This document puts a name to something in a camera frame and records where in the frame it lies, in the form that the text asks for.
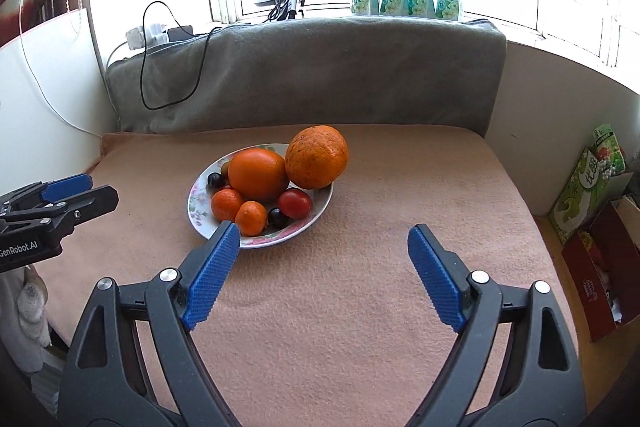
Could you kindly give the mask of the white gloved left hand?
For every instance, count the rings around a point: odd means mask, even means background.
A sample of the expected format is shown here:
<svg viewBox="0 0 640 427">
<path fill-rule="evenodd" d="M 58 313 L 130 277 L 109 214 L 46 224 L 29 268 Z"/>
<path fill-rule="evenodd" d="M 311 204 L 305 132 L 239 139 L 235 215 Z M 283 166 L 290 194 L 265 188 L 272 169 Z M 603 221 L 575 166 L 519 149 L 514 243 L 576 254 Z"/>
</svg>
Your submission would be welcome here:
<svg viewBox="0 0 640 427">
<path fill-rule="evenodd" d="M 48 288 L 33 265 L 1 274 L 1 343 L 26 375 L 41 371 L 51 344 L 46 317 Z"/>
</svg>

